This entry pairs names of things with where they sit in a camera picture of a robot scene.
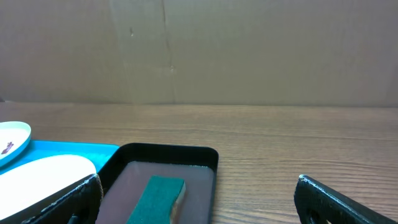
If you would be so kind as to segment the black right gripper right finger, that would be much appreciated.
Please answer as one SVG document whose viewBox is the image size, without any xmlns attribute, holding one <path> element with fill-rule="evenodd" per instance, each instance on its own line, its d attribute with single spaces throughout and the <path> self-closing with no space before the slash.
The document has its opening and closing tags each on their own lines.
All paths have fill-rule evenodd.
<svg viewBox="0 0 398 224">
<path fill-rule="evenodd" d="M 304 224 L 397 224 L 307 175 L 298 178 L 294 203 Z"/>
</svg>

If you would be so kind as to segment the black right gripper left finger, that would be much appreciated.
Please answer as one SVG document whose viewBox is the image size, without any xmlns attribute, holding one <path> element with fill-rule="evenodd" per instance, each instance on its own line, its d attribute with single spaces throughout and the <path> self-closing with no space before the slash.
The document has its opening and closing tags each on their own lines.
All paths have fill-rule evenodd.
<svg viewBox="0 0 398 224">
<path fill-rule="evenodd" d="M 98 174 L 90 174 L 1 220 L 1 224 L 94 224 L 103 199 Z"/>
</svg>

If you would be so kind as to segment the green scouring sponge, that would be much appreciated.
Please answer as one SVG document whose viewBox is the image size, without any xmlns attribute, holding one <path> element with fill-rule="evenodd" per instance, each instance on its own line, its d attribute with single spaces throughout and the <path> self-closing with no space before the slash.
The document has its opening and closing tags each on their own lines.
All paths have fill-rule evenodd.
<svg viewBox="0 0 398 224">
<path fill-rule="evenodd" d="M 183 179 L 152 176 L 127 224 L 178 223 L 185 193 L 186 183 Z"/>
</svg>

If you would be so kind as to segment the light blue plate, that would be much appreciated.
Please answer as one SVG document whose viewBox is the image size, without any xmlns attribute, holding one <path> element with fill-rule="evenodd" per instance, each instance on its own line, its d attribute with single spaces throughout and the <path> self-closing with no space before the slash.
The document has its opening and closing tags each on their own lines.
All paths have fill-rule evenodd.
<svg viewBox="0 0 398 224">
<path fill-rule="evenodd" d="M 15 159 L 29 144 L 31 127 L 22 121 L 1 122 L 1 167 Z"/>
</svg>

